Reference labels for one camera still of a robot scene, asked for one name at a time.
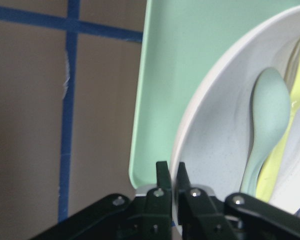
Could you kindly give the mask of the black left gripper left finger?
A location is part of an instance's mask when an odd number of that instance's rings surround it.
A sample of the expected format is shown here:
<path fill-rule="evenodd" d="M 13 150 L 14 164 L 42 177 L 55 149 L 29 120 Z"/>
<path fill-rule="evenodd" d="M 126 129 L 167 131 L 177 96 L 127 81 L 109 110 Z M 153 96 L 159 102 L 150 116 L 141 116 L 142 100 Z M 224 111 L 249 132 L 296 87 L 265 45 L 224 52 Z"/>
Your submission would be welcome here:
<path fill-rule="evenodd" d="M 156 184 L 133 200 L 113 193 L 34 236 L 35 240 L 169 240 L 172 187 L 167 162 L 156 163 Z"/>

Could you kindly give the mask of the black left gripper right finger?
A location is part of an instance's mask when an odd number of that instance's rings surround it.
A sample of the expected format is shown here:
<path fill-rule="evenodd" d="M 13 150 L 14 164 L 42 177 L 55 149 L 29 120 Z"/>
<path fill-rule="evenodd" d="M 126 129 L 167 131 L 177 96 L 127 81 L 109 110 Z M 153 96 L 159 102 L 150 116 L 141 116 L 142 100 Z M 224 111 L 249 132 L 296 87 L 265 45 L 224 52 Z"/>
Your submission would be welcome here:
<path fill-rule="evenodd" d="M 176 216 L 184 240 L 300 240 L 300 218 L 245 193 L 220 201 L 190 183 L 186 165 L 176 175 Z"/>

